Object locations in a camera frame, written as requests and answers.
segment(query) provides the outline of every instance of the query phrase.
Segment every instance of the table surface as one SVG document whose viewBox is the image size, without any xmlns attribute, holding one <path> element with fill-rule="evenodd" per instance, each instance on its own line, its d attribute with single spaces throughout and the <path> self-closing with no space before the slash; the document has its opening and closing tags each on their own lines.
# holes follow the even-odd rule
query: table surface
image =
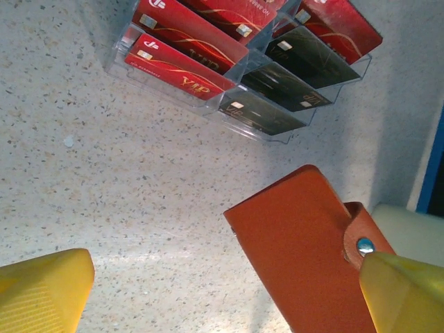
<svg viewBox="0 0 444 333">
<path fill-rule="evenodd" d="M 384 43 L 285 146 L 107 76 L 127 1 L 2 1 L 0 265 L 89 249 L 79 332 L 288 332 L 222 212 L 307 163 L 413 207 L 443 102 L 444 3 L 354 3 Z"/>
</svg>

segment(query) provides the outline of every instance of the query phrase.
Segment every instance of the terrazzo surface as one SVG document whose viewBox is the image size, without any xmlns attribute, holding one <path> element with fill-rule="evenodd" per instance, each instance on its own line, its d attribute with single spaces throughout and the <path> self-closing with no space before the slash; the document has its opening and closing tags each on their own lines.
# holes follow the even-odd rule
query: terrazzo surface
<svg viewBox="0 0 444 333">
<path fill-rule="evenodd" d="M 222 212 L 306 163 L 343 200 L 414 205 L 443 104 L 444 2 L 353 2 L 383 45 L 279 145 L 105 74 L 128 2 L 2 1 L 0 266 L 89 249 L 81 333 L 288 332 Z"/>
</svg>

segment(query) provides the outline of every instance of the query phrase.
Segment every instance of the black card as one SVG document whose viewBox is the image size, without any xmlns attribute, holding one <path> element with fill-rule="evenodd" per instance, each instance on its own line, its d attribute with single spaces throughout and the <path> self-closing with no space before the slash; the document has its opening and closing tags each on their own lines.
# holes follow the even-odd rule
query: black card
<svg viewBox="0 0 444 333">
<path fill-rule="evenodd" d="M 268 135 L 277 135 L 305 126 L 278 106 L 249 91 L 225 94 L 219 111 Z"/>
<path fill-rule="evenodd" d="M 313 88 L 359 78 L 359 75 L 304 26 L 273 40 L 266 55 Z"/>
<path fill-rule="evenodd" d="M 246 74 L 242 83 L 292 112 L 332 103 L 276 62 Z"/>
</svg>

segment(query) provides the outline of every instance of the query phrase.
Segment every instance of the yellow object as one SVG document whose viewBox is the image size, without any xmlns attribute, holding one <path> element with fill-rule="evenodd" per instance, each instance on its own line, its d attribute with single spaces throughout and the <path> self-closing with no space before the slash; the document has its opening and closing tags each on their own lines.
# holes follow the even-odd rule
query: yellow object
<svg viewBox="0 0 444 333">
<path fill-rule="evenodd" d="M 444 268 L 371 253 L 359 275 L 378 333 L 443 333 Z"/>
<path fill-rule="evenodd" d="M 85 249 L 1 267 L 0 332 L 74 333 L 93 281 Z"/>
</svg>

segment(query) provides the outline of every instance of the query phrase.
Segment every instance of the card holder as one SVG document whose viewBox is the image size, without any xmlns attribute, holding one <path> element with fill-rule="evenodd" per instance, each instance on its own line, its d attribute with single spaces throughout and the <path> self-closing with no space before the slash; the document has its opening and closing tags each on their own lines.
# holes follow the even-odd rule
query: card holder
<svg viewBox="0 0 444 333">
<path fill-rule="evenodd" d="M 312 165 L 224 213 L 294 332 L 374 333 L 359 286 L 360 239 L 394 253 L 361 203 L 342 203 Z"/>
</svg>

